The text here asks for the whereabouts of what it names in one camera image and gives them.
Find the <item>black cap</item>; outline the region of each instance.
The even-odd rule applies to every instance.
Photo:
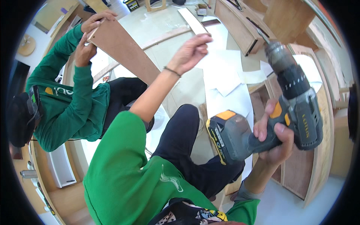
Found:
[[[27,93],[14,96],[6,109],[6,128],[9,141],[18,148],[28,143],[35,128],[35,120],[27,125],[33,116],[27,108],[28,99]]]

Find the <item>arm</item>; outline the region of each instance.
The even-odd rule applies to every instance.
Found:
[[[267,135],[267,121],[273,113],[277,100],[271,99],[267,102],[265,113],[260,121],[253,128],[254,135],[259,141],[264,141]],[[274,131],[282,142],[270,151],[259,153],[259,159],[254,165],[249,176],[242,182],[238,193],[235,196],[234,206],[227,212],[229,219],[241,221],[246,224],[254,224],[256,219],[256,208],[260,202],[260,196],[265,186],[274,174],[276,169],[292,153],[294,144],[294,132],[281,123],[275,124]]]
[[[93,77],[90,67],[75,67],[72,101],[52,124],[47,125],[48,130],[42,132],[43,138],[39,140],[45,151],[54,151],[85,125],[92,107]],[[49,140],[49,134],[56,136]]]
[[[206,43],[210,41],[212,38],[208,33],[189,39],[174,55],[167,67],[180,75],[189,71],[208,53]],[[150,122],[178,79],[178,75],[165,69],[134,102],[129,111],[138,115],[143,121]]]
[[[54,81],[58,76],[60,69],[65,65],[69,56],[75,51],[83,33],[90,32],[96,27],[100,26],[100,19],[107,18],[114,19],[116,13],[106,10],[100,14],[91,16],[87,21],[81,25],[76,25],[73,29],[67,32],[60,38],[54,47],[41,60],[39,65],[34,69],[27,82],[26,90],[32,85],[32,78],[42,78],[45,80]]]

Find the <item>printed logo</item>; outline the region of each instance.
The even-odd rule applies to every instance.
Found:
[[[64,95],[72,95],[74,93],[73,91],[66,90],[66,89],[64,89],[62,87],[58,87],[58,88],[54,87],[54,90],[55,90],[56,96],[59,96],[59,93],[62,93]],[[50,87],[47,87],[45,89],[45,92],[50,94],[50,95],[54,94],[53,90]]]
[[[183,188],[180,185],[179,180],[176,177],[173,176],[166,176],[164,174],[164,164],[161,165],[162,166],[162,172],[161,172],[161,176],[160,176],[160,181],[162,182],[172,182],[174,184],[174,186],[176,187],[178,192],[183,192]]]

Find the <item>black pants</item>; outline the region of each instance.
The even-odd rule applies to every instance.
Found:
[[[170,161],[187,182],[210,198],[240,176],[245,161],[224,166],[220,163],[219,156],[215,156],[206,164],[194,164],[190,154],[199,129],[199,121],[199,112],[195,106],[182,105],[167,123],[153,156]]]
[[[110,101],[106,112],[103,133],[100,139],[109,128],[111,122],[115,119],[119,112],[129,110],[126,105],[136,100],[148,87],[139,78],[119,77],[108,82],[110,85]]]

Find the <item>man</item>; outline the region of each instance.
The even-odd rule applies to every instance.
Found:
[[[196,107],[182,105],[166,125],[149,161],[144,153],[142,121],[151,120],[180,76],[208,53],[206,43],[210,41],[209,34],[188,40],[130,110],[119,113],[105,133],[83,180],[85,201],[96,224],[254,224],[266,183],[291,154],[294,133],[283,124],[274,127],[283,144],[259,154],[226,214],[218,211],[209,198],[239,176],[244,162],[224,166],[219,156],[204,165],[191,161],[199,128]],[[268,102],[265,115],[254,125],[254,135],[260,141],[266,138],[268,116],[275,103]]]
[[[87,33],[100,25],[100,19],[113,20],[114,16],[117,14],[106,10],[75,26],[35,68],[26,92],[15,96],[7,109],[8,135],[15,147],[28,143],[33,133],[47,152],[70,138],[96,141],[118,112],[128,110],[127,104],[146,90],[147,85],[138,78],[119,78],[92,89],[90,59],[96,46],[85,46]],[[74,86],[61,85],[55,78],[74,51]]]

